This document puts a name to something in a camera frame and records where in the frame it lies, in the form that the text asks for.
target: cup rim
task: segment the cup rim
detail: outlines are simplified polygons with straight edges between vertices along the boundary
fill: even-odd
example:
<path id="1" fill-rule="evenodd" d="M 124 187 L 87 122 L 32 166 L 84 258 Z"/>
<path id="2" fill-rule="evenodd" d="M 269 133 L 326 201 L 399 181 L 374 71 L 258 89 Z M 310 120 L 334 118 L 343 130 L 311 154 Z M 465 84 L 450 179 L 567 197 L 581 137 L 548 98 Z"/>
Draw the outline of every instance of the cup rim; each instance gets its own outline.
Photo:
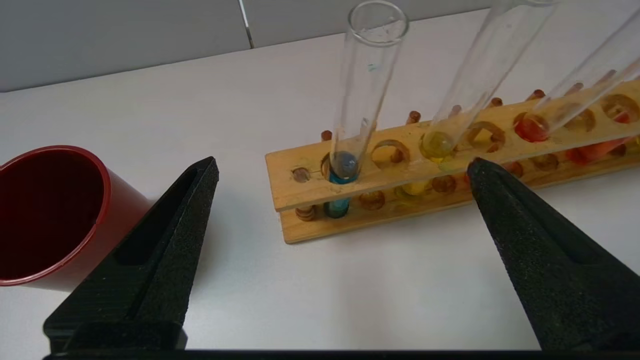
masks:
<path id="1" fill-rule="evenodd" d="M 80 241 L 80 243 L 71 252 L 69 252 L 64 258 L 60 259 L 55 264 L 35 274 L 31 274 L 25 277 L 19 277 L 16 279 L 0 279 L 0 286 L 15 286 L 15 285 L 26 284 L 28 282 L 39 280 L 59 270 L 60 268 L 65 266 L 67 263 L 72 261 L 74 258 L 76 258 L 76 256 L 80 253 L 80 251 L 86 246 L 86 244 L 95 235 L 98 224 L 103 223 L 106 217 L 107 209 L 109 208 L 109 203 L 111 200 L 111 177 L 109 176 L 109 170 L 107 169 L 106 166 L 104 166 L 103 162 L 100 159 L 98 159 L 96 155 L 94 155 L 92 152 L 86 149 L 73 146 L 73 145 L 52 145 L 52 146 L 40 147 L 37 149 L 33 149 L 31 151 L 25 152 L 24 154 L 18 155 L 15 158 L 7 161 L 4 165 L 0 165 L 0 172 L 4 171 L 7 168 L 10 168 L 12 165 L 15 165 L 33 156 L 37 156 L 45 152 L 58 152 L 58 151 L 71 151 L 71 152 L 80 154 L 81 156 L 90 160 L 100 172 L 100 177 L 102 178 L 102 185 L 103 185 L 102 186 L 102 204 L 100 205 L 100 211 L 98 212 L 98 216 L 95 220 L 95 224 L 87 232 L 87 234 L 84 236 L 82 241 Z"/>

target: test tube rim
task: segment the test tube rim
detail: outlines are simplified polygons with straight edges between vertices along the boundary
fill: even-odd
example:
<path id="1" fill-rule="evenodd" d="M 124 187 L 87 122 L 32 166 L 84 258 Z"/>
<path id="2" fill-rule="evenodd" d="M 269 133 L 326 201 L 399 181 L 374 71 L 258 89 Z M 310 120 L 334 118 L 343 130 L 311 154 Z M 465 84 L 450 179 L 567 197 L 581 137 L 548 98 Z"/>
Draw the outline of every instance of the test tube rim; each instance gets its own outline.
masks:
<path id="1" fill-rule="evenodd" d="M 395 11 L 397 11 L 398 14 L 401 16 L 401 19 L 399 19 L 399 20 L 404 21 L 404 29 L 402 30 L 402 33 L 400 33 L 400 35 L 395 37 L 393 40 L 384 41 L 384 42 L 371 41 L 371 40 L 368 40 L 368 39 L 364 38 L 363 36 L 361 36 L 358 33 L 358 30 L 356 30 L 353 27 L 353 22 L 351 20 L 353 18 L 353 14 L 358 9 L 363 8 L 363 7 L 365 7 L 367 5 L 370 5 L 370 4 L 385 5 L 385 6 L 388 6 L 390 8 L 393 8 Z M 393 45 L 400 44 L 402 42 L 404 36 L 407 34 L 407 32 L 409 32 L 409 17 L 397 5 L 395 5 L 394 3 L 390 3 L 388 1 L 385 1 L 385 0 L 367 0 L 367 1 L 361 2 L 360 4 L 357 4 L 356 6 L 354 6 L 349 11 L 349 15 L 347 16 L 347 22 L 349 23 L 349 32 L 353 35 L 353 37 L 358 42 L 363 43 L 363 44 L 368 45 L 368 46 L 372 46 L 372 47 L 391 47 Z"/>

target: gray wall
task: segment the gray wall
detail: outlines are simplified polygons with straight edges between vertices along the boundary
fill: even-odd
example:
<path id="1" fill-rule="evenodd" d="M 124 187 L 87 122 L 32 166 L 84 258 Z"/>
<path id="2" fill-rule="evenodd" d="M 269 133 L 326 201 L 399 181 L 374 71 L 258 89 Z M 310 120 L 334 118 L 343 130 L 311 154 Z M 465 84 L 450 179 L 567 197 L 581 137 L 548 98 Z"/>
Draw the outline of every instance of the gray wall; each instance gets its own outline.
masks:
<path id="1" fill-rule="evenodd" d="M 342 33 L 361 0 L 243 0 L 262 47 Z M 391 0 L 411 20 L 492 0 Z M 250 48 L 239 0 L 0 0 L 0 92 Z"/>
<path id="2" fill-rule="evenodd" d="M 411 20 L 488 8 L 492 0 L 390 0 Z M 243 0 L 255 47 L 343 33 L 362 0 Z"/>
<path id="3" fill-rule="evenodd" d="M 0 91 L 249 48 L 237 0 L 0 0 Z"/>

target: test tube with blue liquid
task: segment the test tube with blue liquid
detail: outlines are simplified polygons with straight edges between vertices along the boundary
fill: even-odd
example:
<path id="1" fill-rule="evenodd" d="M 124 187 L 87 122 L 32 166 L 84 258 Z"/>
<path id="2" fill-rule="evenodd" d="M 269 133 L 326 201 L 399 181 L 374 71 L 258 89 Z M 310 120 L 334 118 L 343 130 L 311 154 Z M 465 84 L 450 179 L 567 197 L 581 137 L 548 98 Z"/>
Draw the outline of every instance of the test tube with blue liquid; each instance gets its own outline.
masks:
<path id="1" fill-rule="evenodd" d="M 409 20 L 402 10 L 382 0 L 356 5 L 348 21 L 329 155 L 329 181 L 334 184 L 348 184 L 358 178 L 400 45 L 409 30 Z M 324 204 L 330 218 L 343 217 L 348 210 L 349 198 Z"/>

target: test tube rack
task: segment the test tube rack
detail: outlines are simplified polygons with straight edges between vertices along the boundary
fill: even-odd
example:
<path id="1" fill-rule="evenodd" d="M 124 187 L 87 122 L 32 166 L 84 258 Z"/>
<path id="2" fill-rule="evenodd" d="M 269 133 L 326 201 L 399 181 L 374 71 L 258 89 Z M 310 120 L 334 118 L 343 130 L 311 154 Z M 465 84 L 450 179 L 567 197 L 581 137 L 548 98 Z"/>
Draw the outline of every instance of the test tube rack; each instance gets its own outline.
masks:
<path id="1" fill-rule="evenodd" d="M 595 89 L 555 99 L 553 105 L 571 106 L 592 91 Z M 629 111 L 635 112 L 633 119 L 637 120 L 640 80 L 627 81 L 582 113 L 592 120 L 591 125 L 565 126 L 546 141 L 535 143 L 520 138 L 513 124 L 532 109 L 537 99 L 486 108 L 457 145 L 455 155 L 439 164 L 423 157 L 419 149 L 429 122 L 375 131 L 363 156 L 360 175 L 349 184 L 333 184 L 326 179 L 329 141 L 269 153 L 266 163 L 271 193 L 280 213 L 284 240 L 297 243 L 470 204 L 472 194 L 465 171 L 476 157 L 509 164 L 510 171 L 531 188 L 636 167 L 640 165 L 640 145 L 635 141 L 587 165 L 566 157 L 569 149 L 640 134 L 640 121 L 615 122 L 603 110 L 607 103 L 621 97 L 636 105 Z M 401 151 L 402 161 L 393 163 L 386 155 L 380 160 L 376 153 L 384 148 Z M 424 191 L 407 193 L 403 185 L 410 183 L 418 187 L 424 184 Z M 346 216 L 334 219 L 324 215 L 323 203 L 346 197 L 351 197 Z M 296 208 L 309 206 L 315 207 L 313 216 L 301 218 L 296 214 Z"/>

